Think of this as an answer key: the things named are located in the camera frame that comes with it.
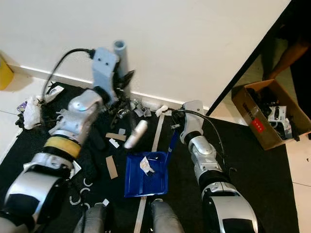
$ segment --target cardboard box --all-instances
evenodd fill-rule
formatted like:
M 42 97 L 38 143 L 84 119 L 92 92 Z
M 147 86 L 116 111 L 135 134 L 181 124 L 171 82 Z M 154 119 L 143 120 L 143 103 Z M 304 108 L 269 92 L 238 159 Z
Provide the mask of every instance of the cardboard box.
M 256 92 L 258 92 L 264 87 L 269 87 L 270 90 L 277 96 L 279 99 L 279 105 L 287 106 L 287 115 L 293 116 L 293 122 L 295 123 L 300 135 L 311 132 L 311 120 L 276 80 L 267 80 L 245 85 L 235 96 L 232 97 L 232 101 L 264 150 L 268 150 L 280 146 L 288 141 L 294 140 L 282 140 L 246 90 L 247 88 L 253 88 Z

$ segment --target yellow ring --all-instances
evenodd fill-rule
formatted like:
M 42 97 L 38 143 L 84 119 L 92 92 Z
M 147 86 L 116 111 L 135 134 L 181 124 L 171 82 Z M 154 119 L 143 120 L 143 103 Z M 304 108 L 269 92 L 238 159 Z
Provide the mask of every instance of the yellow ring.
M 80 152 L 80 145 L 67 139 L 64 137 L 50 137 L 47 142 L 45 143 L 44 147 L 55 147 L 62 151 L 67 152 L 70 154 L 73 158 L 79 157 Z

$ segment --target white wall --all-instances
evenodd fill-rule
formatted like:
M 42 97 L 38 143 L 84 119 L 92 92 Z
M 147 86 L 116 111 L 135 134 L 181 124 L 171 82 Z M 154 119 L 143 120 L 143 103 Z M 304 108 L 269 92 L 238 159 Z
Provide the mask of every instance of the white wall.
M 128 44 L 132 90 L 211 106 L 290 0 L 1 0 L 8 62 L 50 71 L 77 47 Z M 72 55 L 59 72 L 92 80 Z

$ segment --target yellow container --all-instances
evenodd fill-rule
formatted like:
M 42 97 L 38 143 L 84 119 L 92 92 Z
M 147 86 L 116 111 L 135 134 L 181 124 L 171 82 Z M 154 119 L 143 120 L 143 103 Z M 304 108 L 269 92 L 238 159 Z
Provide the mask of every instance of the yellow container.
M 0 90 L 4 90 L 13 79 L 13 72 L 0 57 Z

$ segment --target red label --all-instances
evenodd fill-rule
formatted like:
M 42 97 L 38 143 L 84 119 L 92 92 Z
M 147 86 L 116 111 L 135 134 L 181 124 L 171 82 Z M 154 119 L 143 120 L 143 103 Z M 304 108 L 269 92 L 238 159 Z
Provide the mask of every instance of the red label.
M 262 122 L 258 118 L 255 118 L 255 120 L 252 121 L 252 125 L 255 127 L 258 133 L 261 133 L 265 130 Z

